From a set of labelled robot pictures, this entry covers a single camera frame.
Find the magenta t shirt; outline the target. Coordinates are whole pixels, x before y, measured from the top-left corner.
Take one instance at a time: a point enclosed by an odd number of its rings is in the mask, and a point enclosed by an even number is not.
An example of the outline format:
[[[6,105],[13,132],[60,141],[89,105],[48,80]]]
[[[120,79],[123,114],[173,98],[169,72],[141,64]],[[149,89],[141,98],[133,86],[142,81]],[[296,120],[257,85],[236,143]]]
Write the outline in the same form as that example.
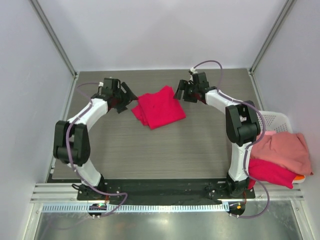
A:
[[[131,112],[142,125],[151,130],[186,118],[179,101],[174,98],[173,88],[168,85],[156,93],[139,96],[137,106]]]
[[[273,162],[251,158],[248,165],[249,175],[261,182],[284,186],[293,189],[297,174]]]

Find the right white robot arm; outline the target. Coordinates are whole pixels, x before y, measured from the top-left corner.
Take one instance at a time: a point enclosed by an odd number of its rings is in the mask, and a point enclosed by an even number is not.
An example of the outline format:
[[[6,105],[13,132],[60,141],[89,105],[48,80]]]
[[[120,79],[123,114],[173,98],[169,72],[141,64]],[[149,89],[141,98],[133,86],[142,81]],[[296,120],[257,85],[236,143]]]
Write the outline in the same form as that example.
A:
[[[252,145],[261,134],[260,111],[251,101],[241,101],[210,86],[205,72],[189,71],[190,80],[179,81],[174,99],[202,102],[225,115],[225,131],[231,142],[231,163],[225,180],[225,191],[231,198],[239,197],[248,189],[247,170]]]

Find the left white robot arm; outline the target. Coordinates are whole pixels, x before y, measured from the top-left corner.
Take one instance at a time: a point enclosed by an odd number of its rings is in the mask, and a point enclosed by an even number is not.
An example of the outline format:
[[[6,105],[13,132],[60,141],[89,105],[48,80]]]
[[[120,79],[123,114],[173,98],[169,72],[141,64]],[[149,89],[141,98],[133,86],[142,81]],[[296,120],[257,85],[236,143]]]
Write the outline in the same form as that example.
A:
[[[55,124],[53,156],[70,167],[80,178],[81,186],[93,198],[108,196],[103,175],[93,165],[89,131],[110,110],[117,113],[138,99],[129,86],[117,78],[105,78],[102,82],[80,84],[77,91],[87,98],[87,105],[68,120]]]

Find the white plastic laundry basket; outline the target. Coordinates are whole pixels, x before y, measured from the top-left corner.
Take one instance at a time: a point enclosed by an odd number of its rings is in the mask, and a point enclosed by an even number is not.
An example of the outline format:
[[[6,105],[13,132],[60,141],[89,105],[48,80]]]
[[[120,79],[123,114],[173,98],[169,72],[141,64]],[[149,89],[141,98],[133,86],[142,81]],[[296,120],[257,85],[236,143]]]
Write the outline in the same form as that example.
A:
[[[261,111],[260,112],[265,121],[265,135],[272,135],[279,132],[289,132],[294,133],[289,119],[283,113],[272,112],[272,111]]]

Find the salmon pink t shirt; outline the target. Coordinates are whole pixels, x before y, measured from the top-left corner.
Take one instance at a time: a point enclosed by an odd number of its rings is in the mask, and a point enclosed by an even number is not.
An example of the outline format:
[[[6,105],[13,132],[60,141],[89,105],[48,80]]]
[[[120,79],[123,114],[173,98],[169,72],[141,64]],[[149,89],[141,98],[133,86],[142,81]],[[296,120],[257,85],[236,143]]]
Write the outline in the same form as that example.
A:
[[[274,163],[298,175],[313,174],[308,145],[302,133],[282,131],[264,135],[252,146],[250,157]]]

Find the orange garment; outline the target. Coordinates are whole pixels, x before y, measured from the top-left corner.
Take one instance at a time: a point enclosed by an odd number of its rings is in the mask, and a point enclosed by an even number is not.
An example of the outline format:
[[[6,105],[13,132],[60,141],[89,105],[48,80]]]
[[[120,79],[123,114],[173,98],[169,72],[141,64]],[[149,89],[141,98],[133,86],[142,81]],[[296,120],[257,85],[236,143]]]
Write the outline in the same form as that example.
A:
[[[295,178],[294,178],[294,182],[304,182],[306,179],[306,176],[305,175],[297,175]]]

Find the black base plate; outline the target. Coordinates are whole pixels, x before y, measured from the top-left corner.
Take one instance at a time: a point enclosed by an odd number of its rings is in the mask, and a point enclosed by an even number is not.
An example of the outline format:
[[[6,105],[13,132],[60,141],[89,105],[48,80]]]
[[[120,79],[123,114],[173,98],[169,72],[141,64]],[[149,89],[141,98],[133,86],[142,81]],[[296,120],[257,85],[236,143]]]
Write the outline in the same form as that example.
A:
[[[104,191],[127,193],[124,204],[136,206],[218,205],[232,199],[224,178],[109,179]]]

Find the left aluminium frame post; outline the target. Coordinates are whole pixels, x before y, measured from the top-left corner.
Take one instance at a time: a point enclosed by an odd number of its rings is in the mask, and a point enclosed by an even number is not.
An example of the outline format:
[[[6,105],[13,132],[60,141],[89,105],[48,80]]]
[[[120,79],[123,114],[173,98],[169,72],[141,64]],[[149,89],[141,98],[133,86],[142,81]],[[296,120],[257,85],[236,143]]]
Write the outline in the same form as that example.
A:
[[[49,38],[51,39],[53,45],[55,46],[57,52],[59,53],[61,59],[63,60],[64,64],[66,65],[67,69],[71,73],[72,77],[75,79],[77,77],[77,71],[75,70],[74,66],[72,65],[69,57],[67,56],[66,51],[64,50],[58,36],[56,35],[49,19],[47,18],[43,8],[41,7],[38,0],[29,0],[30,5],[33,7],[36,15],[38,16],[40,22],[42,23],[45,31],[47,32]]]

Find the aluminium frame post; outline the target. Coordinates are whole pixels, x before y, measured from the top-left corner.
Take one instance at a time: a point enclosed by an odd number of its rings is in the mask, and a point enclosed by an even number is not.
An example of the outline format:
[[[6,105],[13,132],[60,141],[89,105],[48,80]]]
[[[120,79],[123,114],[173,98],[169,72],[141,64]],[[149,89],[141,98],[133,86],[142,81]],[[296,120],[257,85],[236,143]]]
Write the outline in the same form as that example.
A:
[[[281,8],[279,14],[277,15],[269,33],[267,34],[266,39],[264,40],[256,58],[254,59],[251,67],[248,69],[248,72],[251,76],[254,75],[259,63],[263,59],[264,55],[266,54],[268,48],[272,44],[273,40],[275,39],[276,35],[280,31],[282,25],[284,24],[286,18],[290,14],[292,8],[294,7],[296,0],[286,0],[283,7]]]
[[[51,39],[53,45],[55,46],[57,52],[59,53],[61,59],[63,60],[64,64],[66,65],[67,69],[71,73],[72,77],[75,79],[77,77],[77,71],[75,70],[74,66],[72,65],[69,57],[67,56],[66,51],[64,50],[58,36],[56,35],[49,19],[47,18],[43,8],[41,7],[38,0],[29,0],[30,5],[33,7],[36,15],[38,16],[40,22],[42,23],[45,31],[47,32],[49,38]]]

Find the right aluminium frame post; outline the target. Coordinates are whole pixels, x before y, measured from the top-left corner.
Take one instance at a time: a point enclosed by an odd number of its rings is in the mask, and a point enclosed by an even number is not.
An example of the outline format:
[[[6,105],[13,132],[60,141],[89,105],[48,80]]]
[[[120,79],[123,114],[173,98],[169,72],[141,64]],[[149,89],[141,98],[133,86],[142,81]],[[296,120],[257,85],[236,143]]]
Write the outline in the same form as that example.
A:
[[[282,25],[284,24],[286,18],[290,14],[292,8],[294,7],[296,0],[286,0],[283,7],[281,8],[279,14],[277,15],[269,33],[267,34],[266,39],[264,40],[256,58],[254,59],[251,67],[248,69],[248,72],[251,76],[254,75],[259,63],[263,59],[264,55],[266,54],[268,48],[272,44],[273,40],[275,39],[276,35],[280,31]]]

